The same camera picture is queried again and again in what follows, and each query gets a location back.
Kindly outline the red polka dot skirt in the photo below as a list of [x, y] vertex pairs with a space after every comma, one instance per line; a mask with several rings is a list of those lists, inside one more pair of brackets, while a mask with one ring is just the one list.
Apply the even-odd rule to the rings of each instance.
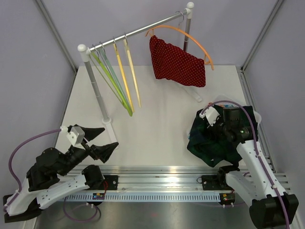
[[203, 59], [166, 43], [155, 35], [150, 38], [149, 48], [156, 79], [172, 80], [184, 86], [206, 86]]

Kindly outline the blue floral skirt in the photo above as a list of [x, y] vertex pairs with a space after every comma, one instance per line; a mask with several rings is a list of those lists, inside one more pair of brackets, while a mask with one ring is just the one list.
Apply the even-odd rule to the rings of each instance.
[[[235, 106], [234, 104], [230, 104], [230, 103], [218, 103], [217, 105], [220, 107], [234, 107]], [[190, 131], [191, 131], [191, 128], [188, 128], [186, 130], [186, 136], [188, 139], [190, 138]]]

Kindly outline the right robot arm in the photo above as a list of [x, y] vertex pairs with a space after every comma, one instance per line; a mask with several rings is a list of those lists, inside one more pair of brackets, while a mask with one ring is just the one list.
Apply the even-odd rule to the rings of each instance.
[[246, 164], [252, 180], [248, 181], [234, 165], [219, 169], [218, 187], [231, 187], [249, 207], [250, 218], [258, 229], [292, 224], [299, 201], [288, 194], [268, 165], [262, 152], [257, 134], [257, 120], [252, 107], [224, 107], [217, 111], [215, 106], [204, 109], [201, 118], [206, 118], [212, 133], [218, 139], [227, 140]]

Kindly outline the cream white hanger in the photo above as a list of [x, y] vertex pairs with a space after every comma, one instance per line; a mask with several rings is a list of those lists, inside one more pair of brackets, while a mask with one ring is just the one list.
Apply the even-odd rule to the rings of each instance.
[[132, 78], [133, 78], [133, 84], [134, 84], [134, 88], [135, 88], [135, 92], [136, 92], [136, 96], [137, 96], [138, 106], [139, 106], [139, 108], [141, 108], [142, 107], [142, 102], [141, 102], [141, 98], [140, 98], [137, 78], [136, 78], [136, 75], [135, 75], [134, 65], [133, 65], [133, 62], [132, 62], [132, 56], [131, 56], [130, 47], [128, 45], [128, 40], [127, 40], [127, 35], [126, 34], [124, 35], [123, 43], [124, 43], [124, 48], [125, 48], [125, 52], [126, 52], [126, 55], [127, 55], [129, 67], [130, 67], [130, 70], [131, 70]]

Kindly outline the lime green hanger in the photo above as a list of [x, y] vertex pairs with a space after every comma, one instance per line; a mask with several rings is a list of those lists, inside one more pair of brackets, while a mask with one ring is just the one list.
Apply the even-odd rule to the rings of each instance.
[[110, 75], [109, 73], [107, 72], [107, 69], [105, 68], [105, 66], [103, 65], [103, 61], [101, 59], [101, 55], [99, 54], [99, 51], [98, 49], [94, 49], [94, 51], [91, 52], [89, 58], [91, 60], [91, 62], [93, 63], [93, 65], [96, 67], [96, 69], [98, 70], [100, 76], [104, 79], [104, 81], [106, 82], [106, 84], [109, 86], [109, 88], [112, 90], [112, 92], [114, 93], [114, 95], [117, 97], [117, 99], [119, 100], [119, 102], [122, 104], [122, 101], [115, 89], [115, 85], [114, 85], [114, 81], [113, 79], [110, 79]]

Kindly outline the yellow hanger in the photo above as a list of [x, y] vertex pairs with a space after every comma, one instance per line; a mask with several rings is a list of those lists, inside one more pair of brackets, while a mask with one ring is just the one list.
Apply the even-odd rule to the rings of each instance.
[[118, 48], [117, 48], [115, 40], [114, 40], [113, 47], [114, 47], [116, 58], [117, 58], [117, 61], [118, 61], [118, 65], [119, 65], [119, 68], [120, 68], [120, 71], [121, 71], [124, 87], [125, 87], [125, 90], [126, 90], [126, 93], [127, 93], [127, 98], [128, 98], [129, 106], [131, 108], [132, 113], [134, 113], [134, 107], [133, 107], [133, 103], [132, 103], [132, 99], [131, 99], [131, 95], [130, 95], [130, 90], [129, 90], [129, 87], [128, 87], [128, 84], [127, 84], [127, 80], [126, 80], [125, 72], [124, 72], [124, 69], [123, 69], [121, 57], [120, 57], [120, 54], [119, 54], [119, 51], [118, 51]]

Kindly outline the dark green plaid skirt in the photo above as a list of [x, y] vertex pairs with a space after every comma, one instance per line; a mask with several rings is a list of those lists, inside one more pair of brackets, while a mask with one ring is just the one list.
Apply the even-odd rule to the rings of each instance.
[[247, 141], [258, 141], [258, 126], [255, 121], [253, 107], [220, 107], [216, 104], [211, 105], [217, 111], [222, 112], [222, 115], [217, 120], [232, 121], [234, 123], [235, 141], [230, 143], [226, 140], [216, 139], [208, 129], [206, 118], [201, 119], [199, 117], [199, 112], [204, 110], [199, 110], [191, 127], [187, 150], [210, 167], [215, 167], [223, 160], [238, 166], [242, 156], [238, 153], [237, 147]]

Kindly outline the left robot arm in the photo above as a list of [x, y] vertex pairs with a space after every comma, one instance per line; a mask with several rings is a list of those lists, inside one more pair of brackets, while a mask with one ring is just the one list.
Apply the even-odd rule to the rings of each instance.
[[[104, 146], [89, 146], [87, 144], [104, 131], [103, 127], [61, 126], [59, 129], [32, 137], [17, 146], [9, 158], [9, 171], [17, 181], [18, 189], [14, 194], [3, 197], [5, 223], [36, 218], [53, 203], [78, 191], [107, 188], [104, 175], [97, 165], [87, 166], [81, 173], [67, 182], [61, 183], [59, 179], [59, 176], [67, 175], [88, 156], [103, 163], [108, 161], [113, 151], [118, 147], [118, 142]], [[57, 132], [66, 134], [71, 143], [68, 151], [62, 153], [54, 147], [43, 150], [26, 173], [25, 179], [20, 181], [12, 170], [12, 159], [17, 151], [36, 138]]]

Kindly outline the orange hanger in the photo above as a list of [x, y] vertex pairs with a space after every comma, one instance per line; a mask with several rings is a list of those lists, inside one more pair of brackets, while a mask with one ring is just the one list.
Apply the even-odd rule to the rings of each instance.
[[182, 16], [182, 17], [186, 18], [186, 30], [185, 31], [182, 31], [178, 27], [174, 27], [171, 25], [165, 25], [165, 22], [162, 22], [162, 23], [159, 22], [155, 26], [150, 27], [147, 30], [145, 36], [147, 36], [147, 35], [153, 36], [154, 30], [158, 29], [158, 28], [167, 28], [167, 29], [177, 31], [177, 32], [183, 34], [184, 38], [187, 38], [186, 40], [184, 40], [183, 50], [186, 52], [187, 46], [188, 46], [188, 41], [189, 40], [193, 41], [204, 53], [204, 58], [203, 58], [204, 64], [209, 65], [211, 67], [211, 69], [214, 70], [214, 62], [213, 62], [212, 58], [210, 57], [209, 53], [207, 52], [207, 50], [193, 36], [191, 36], [189, 34], [193, 10], [191, 8], [185, 8], [185, 13], [183, 13], [182, 11], [178, 11], [178, 12], [176, 12], [176, 15], [178, 17]]

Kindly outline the pale green hanger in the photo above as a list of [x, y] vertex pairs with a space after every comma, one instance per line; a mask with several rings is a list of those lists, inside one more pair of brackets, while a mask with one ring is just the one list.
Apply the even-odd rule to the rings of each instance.
[[103, 61], [103, 65], [105, 66], [105, 68], [107, 69], [107, 72], [109, 73], [109, 75], [111, 76], [110, 79], [113, 79], [114, 81], [114, 85], [117, 87], [115, 87], [121, 101], [122, 101], [122, 105], [127, 109], [128, 113], [130, 116], [132, 116], [133, 114], [133, 109], [132, 106], [130, 104], [129, 99], [126, 97], [125, 92], [123, 91], [123, 88], [118, 80], [118, 77], [116, 75], [116, 73], [114, 72], [114, 69], [106, 55], [105, 49], [102, 46], [102, 49], [99, 51], [99, 54], [101, 55], [101, 59]]

